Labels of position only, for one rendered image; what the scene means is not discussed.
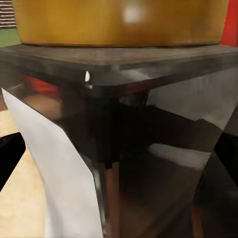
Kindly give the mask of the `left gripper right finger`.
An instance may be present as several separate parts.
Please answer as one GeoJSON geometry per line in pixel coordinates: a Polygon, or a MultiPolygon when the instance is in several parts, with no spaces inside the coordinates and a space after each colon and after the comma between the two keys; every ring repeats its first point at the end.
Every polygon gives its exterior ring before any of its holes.
{"type": "Polygon", "coordinates": [[[222,132],[214,151],[238,187],[238,136],[222,132]]]}

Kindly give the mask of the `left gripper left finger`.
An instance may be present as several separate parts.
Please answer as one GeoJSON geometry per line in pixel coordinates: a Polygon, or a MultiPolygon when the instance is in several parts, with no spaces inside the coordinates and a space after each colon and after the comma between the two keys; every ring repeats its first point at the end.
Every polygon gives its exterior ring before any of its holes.
{"type": "Polygon", "coordinates": [[[26,150],[20,132],[0,137],[0,191],[26,150]]]}

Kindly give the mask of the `bottle of coffee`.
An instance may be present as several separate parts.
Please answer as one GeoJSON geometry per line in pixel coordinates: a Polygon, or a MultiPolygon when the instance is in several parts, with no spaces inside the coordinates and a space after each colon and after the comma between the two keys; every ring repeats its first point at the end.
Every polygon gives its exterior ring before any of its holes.
{"type": "Polygon", "coordinates": [[[0,92],[46,193],[44,238],[194,238],[238,105],[229,0],[12,0],[0,92]]]}

